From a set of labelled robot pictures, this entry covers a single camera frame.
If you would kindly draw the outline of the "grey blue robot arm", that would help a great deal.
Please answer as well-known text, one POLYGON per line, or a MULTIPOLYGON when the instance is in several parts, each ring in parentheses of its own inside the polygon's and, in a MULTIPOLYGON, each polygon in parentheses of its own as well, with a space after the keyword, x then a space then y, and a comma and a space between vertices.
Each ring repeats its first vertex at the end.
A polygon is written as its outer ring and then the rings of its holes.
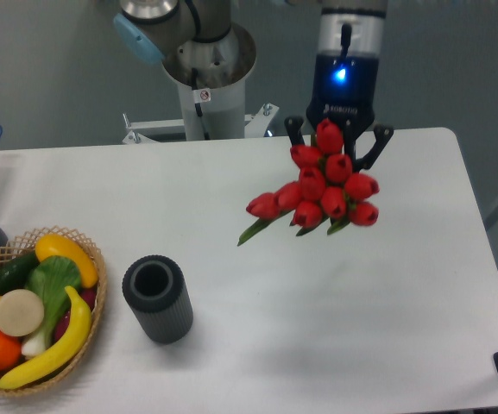
MULTIPOLYGON (((356 170, 370 169, 394 134, 375 122, 373 100, 385 1, 322 1, 312 97, 304 116, 284 125, 292 144, 302 128, 329 119, 344 134, 356 170)), ((122 1, 113 19, 127 48, 163 67, 180 94, 189 141, 241 138, 245 81, 255 41, 231 19, 229 1, 122 1)))

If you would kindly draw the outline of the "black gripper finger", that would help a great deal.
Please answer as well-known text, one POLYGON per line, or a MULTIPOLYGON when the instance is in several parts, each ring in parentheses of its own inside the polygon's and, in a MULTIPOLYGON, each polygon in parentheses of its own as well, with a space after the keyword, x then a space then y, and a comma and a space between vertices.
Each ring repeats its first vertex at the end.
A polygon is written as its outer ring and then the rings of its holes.
POLYGON ((304 145, 302 127, 305 123, 303 116, 288 116, 284 120, 284 127, 287 132, 291 146, 304 145))
POLYGON ((358 135, 353 128, 353 123, 347 121, 344 124, 344 153, 349 156, 352 171, 360 172, 369 170, 377 161, 390 139, 394 135, 394 127, 387 124, 376 124, 373 129, 375 143, 372 148, 362 157, 356 157, 356 141, 358 135))

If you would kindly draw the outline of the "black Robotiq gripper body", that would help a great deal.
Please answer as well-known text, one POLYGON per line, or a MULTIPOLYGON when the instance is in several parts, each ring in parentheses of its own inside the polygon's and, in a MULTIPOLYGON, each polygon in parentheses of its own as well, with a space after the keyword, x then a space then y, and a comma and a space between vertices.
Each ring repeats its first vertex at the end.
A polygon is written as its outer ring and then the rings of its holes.
POLYGON ((367 129, 375 120, 373 100, 379 60, 373 57, 319 54, 306 118, 316 128, 325 118, 349 120, 367 129))

